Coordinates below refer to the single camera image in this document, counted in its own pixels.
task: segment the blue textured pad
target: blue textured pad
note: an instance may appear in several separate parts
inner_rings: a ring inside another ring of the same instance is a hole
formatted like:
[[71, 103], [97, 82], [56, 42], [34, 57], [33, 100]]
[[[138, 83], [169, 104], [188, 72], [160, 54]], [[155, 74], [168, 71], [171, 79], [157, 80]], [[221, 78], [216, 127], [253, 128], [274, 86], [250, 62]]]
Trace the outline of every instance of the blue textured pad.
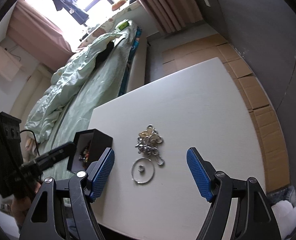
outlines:
[[207, 201], [211, 201], [213, 194], [211, 193], [211, 183], [200, 161], [191, 149], [187, 151], [187, 164], [190, 172], [199, 189], [200, 195]]
[[95, 176], [95, 179], [92, 181], [92, 190], [89, 195], [92, 201], [95, 201], [96, 198], [101, 196], [114, 163], [115, 152], [112, 150], [101, 165], [98, 173]]

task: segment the white table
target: white table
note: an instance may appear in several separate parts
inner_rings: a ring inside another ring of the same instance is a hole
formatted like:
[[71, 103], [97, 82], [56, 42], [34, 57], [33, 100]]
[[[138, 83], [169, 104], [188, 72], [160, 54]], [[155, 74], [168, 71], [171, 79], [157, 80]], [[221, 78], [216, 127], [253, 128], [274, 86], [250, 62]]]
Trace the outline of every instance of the white table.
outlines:
[[[149, 184], [131, 179], [138, 133], [153, 124], [164, 138]], [[136, 239], [195, 240], [209, 203], [200, 196], [186, 163], [196, 147], [216, 170], [231, 178], [256, 177], [265, 190], [261, 151], [246, 106], [218, 58], [149, 83], [94, 109], [89, 129], [113, 137], [115, 164], [100, 198], [97, 221]], [[230, 239], [233, 201], [223, 239]]]

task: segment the cardboard sheet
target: cardboard sheet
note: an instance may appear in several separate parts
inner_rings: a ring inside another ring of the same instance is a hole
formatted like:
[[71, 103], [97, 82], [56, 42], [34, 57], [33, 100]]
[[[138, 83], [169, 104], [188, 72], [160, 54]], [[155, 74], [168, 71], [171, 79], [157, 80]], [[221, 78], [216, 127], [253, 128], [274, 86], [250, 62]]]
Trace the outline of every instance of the cardboard sheet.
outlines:
[[247, 63], [219, 34], [162, 52], [164, 74], [218, 57], [233, 79], [253, 121], [261, 148], [266, 191], [290, 183], [286, 144], [276, 113]]

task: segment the open jewelry box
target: open jewelry box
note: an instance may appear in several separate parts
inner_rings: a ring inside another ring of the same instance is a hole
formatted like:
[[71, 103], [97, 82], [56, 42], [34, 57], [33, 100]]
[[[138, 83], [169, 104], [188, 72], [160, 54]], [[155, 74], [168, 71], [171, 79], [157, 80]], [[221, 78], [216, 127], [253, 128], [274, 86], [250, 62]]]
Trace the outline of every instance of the open jewelry box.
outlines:
[[68, 160], [67, 170], [72, 173], [85, 171], [90, 163], [99, 160], [107, 147], [112, 146], [112, 137], [97, 129], [76, 132], [73, 139], [76, 153]]

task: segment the curtain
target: curtain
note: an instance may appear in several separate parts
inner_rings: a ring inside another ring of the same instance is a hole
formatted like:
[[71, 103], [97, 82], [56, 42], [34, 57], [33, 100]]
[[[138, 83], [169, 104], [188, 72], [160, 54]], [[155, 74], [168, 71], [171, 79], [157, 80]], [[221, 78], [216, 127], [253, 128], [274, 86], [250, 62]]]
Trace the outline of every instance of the curtain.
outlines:
[[61, 29], [25, 0], [18, 0], [7, 36], [54, 71], [63, 67], [74, 54]]
[[161, 34], [172, 33], [186, 27], [187, 23], [202, 20], [195, 0], [139, 0], [155, 19]]

